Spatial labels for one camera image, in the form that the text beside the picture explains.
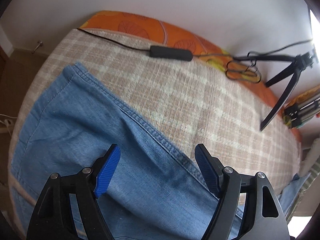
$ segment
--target beige plaid blanket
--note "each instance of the beige plaid blanket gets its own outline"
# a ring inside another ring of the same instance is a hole
[[[90,31],[138,48],[151,44],[123,33]],[[20,129],[34,102],[67,64],[76,61],[192,160],[196,144],[203,143],[224,166],[244,174],[266,173],[277,194],[299,170],[300,144],[292,133],[278,117],[260,132],[260,120],[270,107],[220,71],[198,60],[150,58],[146,52],[78,30],[56,47],[26,94],[12,135],[9,170]],[[35,204],[10,174],[9,178],[10,187]]]

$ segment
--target bed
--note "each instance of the bed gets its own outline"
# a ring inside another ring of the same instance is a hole
[[[148,29],[148,26],[158,26],[158,30]],[[81,28],[137,48],[164,44],[190,49],[197,54],[223,52],[178,27],[121,12],[100,12]],[[35,205],[36,200],[10,173],[15,146],[34,102],[66,65],[79,61],[191,160],[194,161],[195,145],[203,143],[224,166],[243,174],[264,172],[276,194],[281,193],[299,171],[299,135],[289,130],[279,116],[260,132],[260,120],[268,114],[276,98],[262,83],[253,87],[228,80],[221,71],[224,60],[219,57],[191,62],[154,59],[71,30],[41,67],[21,106],[9,150],[10,189]],[[12,203],[15,211],[20,208],[14,201]],[[26,228],[18,215],[14,222],[25,233]]]

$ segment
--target white wall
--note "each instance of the white wall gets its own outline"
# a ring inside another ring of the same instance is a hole
[[[50,53],[71,28],[100,10],[118,10],[154,17],[192,31],[237,55],[268,51],[311,38],[304,0],[13,0],[0,23],[14,47]],[[310,44],[288,49],[311,50]],[[287,64],[260,63],[263,79]],[[304,71],[291,98],[318,85],[320,67]],[[272,86],[280,96],[289,80]]]
[[[0,24],[0,46],[8,56],[10,56],[11,53],[13,52],[12,44],[9,41],[7,35],[5,34],[1,24]]]
[[[320,118],[313,117],[310,122],[299,128],[302,135],[302,147],[310,148],[313,141],[320,136]]]

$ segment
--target denim fabric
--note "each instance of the denim fabric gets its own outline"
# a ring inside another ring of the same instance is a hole
[[[285,216],[292,206],[299,190],[306,182],[307,178],[309,178],[309,176],[310,173],[300,178],[298,174],[295,174],[290,184],[283,189],[280,195],[278,195],[278,199]]]
[[[34,104],[20,132],[11,172],[37,199],[50,174],[75,174],[112,143],[120,146],[121,158],[98,203],[113,236],[201,239],[218,201],[199,169],[80,63],[67,66]],[[15,191],[13,198],[27,230],[32,208]],[[84,231],[74,196],[71,203],[76,227]],[[230,239],[237,235],[240,217],[239,210]]]

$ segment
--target green striped fabric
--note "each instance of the green striped fabric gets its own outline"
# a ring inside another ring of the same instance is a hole
[[[315,181],[315,179],[320,174],[320,157],[316,160],[315,164],[312,165],[311,169],[309,170],[311,173],[309,178],[306,180],[306,182],[302,185],[301,189],[299,190],[296,199],[294,200],[289,212],[286,215],[287,223],[290,222],[291,218],[294,215],[294,212],[297,210],[297,207],[299,206],[303,195],[305,194],[306,190],[310,188],[311,184]]]

